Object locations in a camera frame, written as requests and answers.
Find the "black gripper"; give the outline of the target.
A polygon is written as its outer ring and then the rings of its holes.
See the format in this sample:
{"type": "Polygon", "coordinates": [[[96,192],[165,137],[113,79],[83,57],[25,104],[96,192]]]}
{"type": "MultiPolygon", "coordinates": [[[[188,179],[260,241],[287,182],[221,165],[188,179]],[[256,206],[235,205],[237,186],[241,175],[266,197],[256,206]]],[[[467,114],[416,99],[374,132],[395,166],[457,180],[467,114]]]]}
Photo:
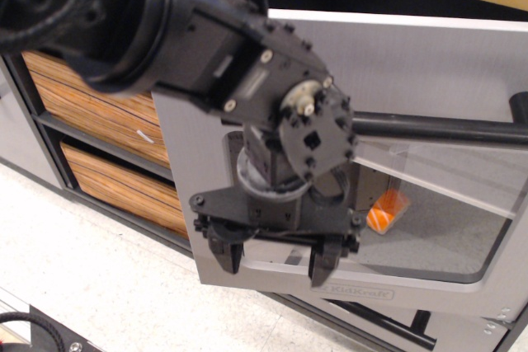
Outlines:
{"type": "Polygon", "coordinates": [[[277,203],[235,186],[195,194],[189,204],[197,214],[196,230],[207,238],[214,258],[230,274],[238,273],[243,244],[253,238],[314,245],[309,262],[312,288],[325,284],[338,267],[342,249],[359,250],[361,229],[347,205],[319,205],[310,194],[277,203]]]}

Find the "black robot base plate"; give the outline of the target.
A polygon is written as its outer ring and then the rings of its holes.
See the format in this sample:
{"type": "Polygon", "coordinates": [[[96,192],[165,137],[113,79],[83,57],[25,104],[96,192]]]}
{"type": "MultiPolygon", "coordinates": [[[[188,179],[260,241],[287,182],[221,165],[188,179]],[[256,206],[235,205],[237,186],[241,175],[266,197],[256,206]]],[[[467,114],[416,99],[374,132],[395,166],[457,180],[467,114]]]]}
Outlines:
{"type": "MultiPolygon", "coordinates": [[[[59,333],[65,351],[100,352],[101,349],[82,335],[56,321],[38,308],[30,306],[29,313],[42,317],[59,333]]],[[[39,351],[58,351],[51,335],[36,324],[31,323],[31,344],[39,351]]]]}

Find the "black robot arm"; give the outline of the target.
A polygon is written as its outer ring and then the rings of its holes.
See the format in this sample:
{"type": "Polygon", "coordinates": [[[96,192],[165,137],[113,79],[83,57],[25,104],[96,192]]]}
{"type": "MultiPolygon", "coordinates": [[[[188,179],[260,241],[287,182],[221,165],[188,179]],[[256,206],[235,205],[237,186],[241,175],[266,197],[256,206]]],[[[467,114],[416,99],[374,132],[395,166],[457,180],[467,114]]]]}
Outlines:
{"type": "Polygon", "coordinates": [[[319,287],[357,251],[350,100],[267,0],[1,0],[2,53],[33,49],[60,54],[98,92],[164,89],[243,126],[237,184],[189,201],[226,272],[252,238],[303,244],[319,287]]]}

